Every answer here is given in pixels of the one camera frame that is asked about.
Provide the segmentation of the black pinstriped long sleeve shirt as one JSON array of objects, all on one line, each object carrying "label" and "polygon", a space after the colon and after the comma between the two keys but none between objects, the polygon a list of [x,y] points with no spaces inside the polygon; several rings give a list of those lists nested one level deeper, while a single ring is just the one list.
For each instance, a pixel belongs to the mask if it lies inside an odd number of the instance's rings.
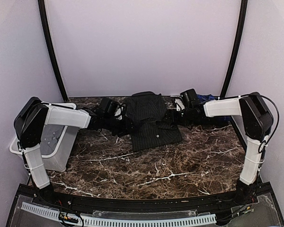
[{"label": "black pinstriped long sleeve shirt", "polygon": [[182,140],[179,128],[165,119],[167,107],[161,94],[142,92],[124,100],[126,116],[133,122],[133,151],[155,148]]}]

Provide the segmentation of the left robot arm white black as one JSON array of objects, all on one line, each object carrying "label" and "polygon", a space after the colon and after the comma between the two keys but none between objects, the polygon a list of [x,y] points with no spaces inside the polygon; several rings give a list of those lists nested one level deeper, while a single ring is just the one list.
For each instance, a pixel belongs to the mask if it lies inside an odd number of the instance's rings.
[{"label": "left robot arm white black", "polygon": [[126,115],[126,104],[104,97],[93,107],[77,108],[74,103],[51,104],[31,97],[14,120],[18,150],[24,158],[39,199],[47,206],[57,203],[57,195],[49,187],[49,166],[44,154],[72,149],[79,129],[108,130],[113,136],[124,136],[134,131],[133,121]]}]

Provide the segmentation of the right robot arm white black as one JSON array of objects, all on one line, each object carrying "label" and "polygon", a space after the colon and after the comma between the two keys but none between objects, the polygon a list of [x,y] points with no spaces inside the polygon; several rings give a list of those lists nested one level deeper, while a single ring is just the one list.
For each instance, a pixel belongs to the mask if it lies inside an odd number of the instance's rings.
[{"label": "right robot arm white black", "polygon": [[168,109],[164,120],[187,126],[212,123],[218,117],[240,116],[247,136],[247,148],[239,181],[251,185],[256,181],[264,162],[265,149],[274,135],[279,120],[274,120],[266,101],[268,97],[253,92],[241,96],[217,97],[200,101],[196,94],[183,92],[178,109]]}]

